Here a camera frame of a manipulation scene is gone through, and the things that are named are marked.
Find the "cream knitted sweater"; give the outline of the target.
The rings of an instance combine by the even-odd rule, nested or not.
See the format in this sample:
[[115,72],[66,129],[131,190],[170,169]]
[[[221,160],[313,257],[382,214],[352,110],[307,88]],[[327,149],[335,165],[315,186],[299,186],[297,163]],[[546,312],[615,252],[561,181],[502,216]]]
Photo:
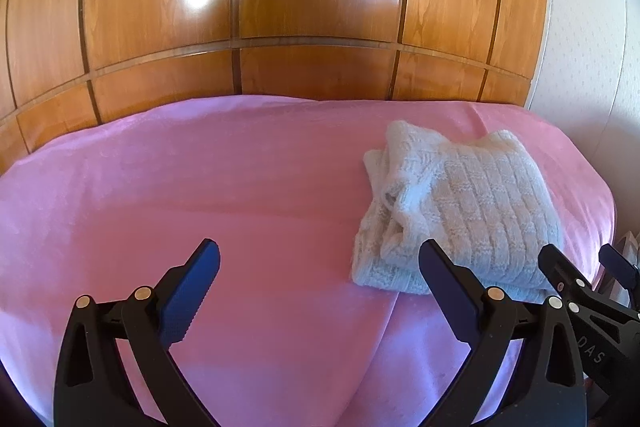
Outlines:
[[563,228],[536,161],[508,130],[469,143],[398,120],[363,165],[372,202],[352,254],[360,286],[427,295],[419,251],[434,239],[455,265],[512,299],[541,303],[552,287],[538,268]]

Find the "striped fabric beside bed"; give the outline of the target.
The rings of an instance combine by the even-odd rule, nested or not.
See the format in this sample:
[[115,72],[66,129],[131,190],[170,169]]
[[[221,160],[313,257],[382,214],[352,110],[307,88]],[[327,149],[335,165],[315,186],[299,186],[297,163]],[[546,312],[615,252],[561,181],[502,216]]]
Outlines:
[[620,305],[639,310],[639,235],[627,232],[614,246],[599,251],[603,277],[598,291]]

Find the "pink bedspread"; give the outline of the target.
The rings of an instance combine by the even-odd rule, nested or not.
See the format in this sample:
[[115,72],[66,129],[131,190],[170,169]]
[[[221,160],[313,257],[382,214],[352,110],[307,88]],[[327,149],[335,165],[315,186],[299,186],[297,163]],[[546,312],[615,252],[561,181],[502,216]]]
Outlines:
[[221,269],[171,352],[226,426],[414,426],[465,358],[431,297],[360,287],[362,158],[404,120],[471,141],[512,131],[587,277],[614,235],[602,178],[525,109],[469,102],[200,98],[62,136],[1,179],[1,360],[53,416],[58,350],[84,294],[128,297],[201,243]]

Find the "wooden panelled headboard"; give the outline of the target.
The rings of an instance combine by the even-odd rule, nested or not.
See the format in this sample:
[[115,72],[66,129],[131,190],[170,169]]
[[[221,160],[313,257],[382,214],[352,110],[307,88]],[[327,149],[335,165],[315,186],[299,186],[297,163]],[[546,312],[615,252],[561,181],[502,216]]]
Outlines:
[[1,0],[1,165],[188,98],[521,105],[548,0]]

